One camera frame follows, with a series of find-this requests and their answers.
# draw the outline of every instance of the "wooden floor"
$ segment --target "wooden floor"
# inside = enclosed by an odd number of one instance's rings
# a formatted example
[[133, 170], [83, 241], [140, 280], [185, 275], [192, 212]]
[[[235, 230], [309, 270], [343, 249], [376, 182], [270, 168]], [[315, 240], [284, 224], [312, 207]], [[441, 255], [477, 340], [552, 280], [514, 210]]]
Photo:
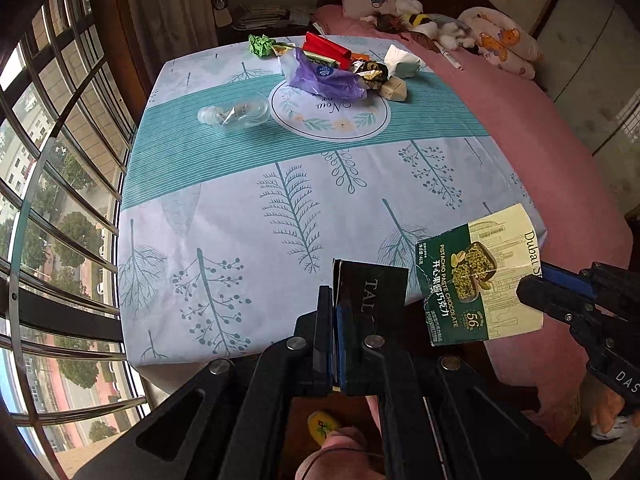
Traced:
[[[297, 397], [291, 403], [287, 433], [282, 447], [282, 480], [293, 480], [300, 463], [319, 449], [306, 424], [308, 416], [318, 410], [329, 412], [344, 426], [358, 428], [367, 439], [367, 450], [382, 454], [380, 432], [371, 418], [365, 397], [347, 397], [338, 392], [328, 397]], [[371, 459], [371, 466], [378, 472], [384, 472], [382, 460], [378, 458]]]

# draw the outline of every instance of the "plastic bottle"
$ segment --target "plastic bottle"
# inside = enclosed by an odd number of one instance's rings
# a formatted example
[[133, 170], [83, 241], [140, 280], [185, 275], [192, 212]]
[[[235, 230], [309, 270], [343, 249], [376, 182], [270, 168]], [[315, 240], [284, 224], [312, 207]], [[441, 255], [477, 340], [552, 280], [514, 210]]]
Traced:
[[235, 103], [205, 106], [198, 111], [198, 120], [223, 134], [246, 130], [269, 119], [269, 102], [260, 92], [252, 92]]

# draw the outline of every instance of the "metal bolt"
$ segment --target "metal bolt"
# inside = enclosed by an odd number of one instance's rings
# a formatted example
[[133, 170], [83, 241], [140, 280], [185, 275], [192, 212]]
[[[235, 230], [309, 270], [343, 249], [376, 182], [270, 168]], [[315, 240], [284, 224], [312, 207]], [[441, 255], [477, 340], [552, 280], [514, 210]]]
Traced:
[[209, 363], [209, 372], [214, 375], [226, 374], [231, 368], [231, 362], [227, 359], [216, 359]]
[[287, 339], [287, 348], [289, 350], [302, 350], [306, 346], [305, 338], [300, 336], [293, 336]]
[[384, 343], [385, 338], [383, 338], [381, 335], [371, 334], [364, 338], [364, 344], [369, 348], [381, 348]]
[[441, 360], [440, 364], [445, 370], [449, 370], [450, 372], [455, 372], [456, 370], [460, 370], [462, 363], [460, 359], [455, 355], [445, 355]]

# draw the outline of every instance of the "purple plastic bag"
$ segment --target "purple plastic bag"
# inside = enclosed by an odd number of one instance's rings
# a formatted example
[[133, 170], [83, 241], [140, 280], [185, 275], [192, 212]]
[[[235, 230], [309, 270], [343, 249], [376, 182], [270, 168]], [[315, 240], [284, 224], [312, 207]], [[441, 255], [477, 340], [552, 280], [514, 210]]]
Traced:
[[280, 57], [280, 66], [289, 86], [310, 94], [349, 101], [362, 99], [367, 95], [367, 86], [361, 76], [313, 63], [300, 48], [284, 53]]

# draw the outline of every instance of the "pink bed sheet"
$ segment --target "pink bed sheet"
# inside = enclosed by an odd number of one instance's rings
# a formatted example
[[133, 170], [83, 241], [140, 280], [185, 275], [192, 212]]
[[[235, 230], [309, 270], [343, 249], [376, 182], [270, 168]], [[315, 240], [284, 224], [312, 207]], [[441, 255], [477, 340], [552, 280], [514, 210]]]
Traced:
[[[398, 39], [343, 17], [340, 6], [321, 7], [316, 20], [327, 34]], [[542, 258], [573, 272], [594, 261], [626, 268], [631, 232], [590, 153], [540, 88], [465, 50], [453, 53], [460, 72], [407, 34], [401, 41], [462, 99], [517, 172], [548, 229]], [[538, 387], [542, 408], [530, 418], [562, 442], [575, 421], [573, 400], [587, 361], [567, 325], [545, 316], [542, 330], [486, 348], [502, 382]]]

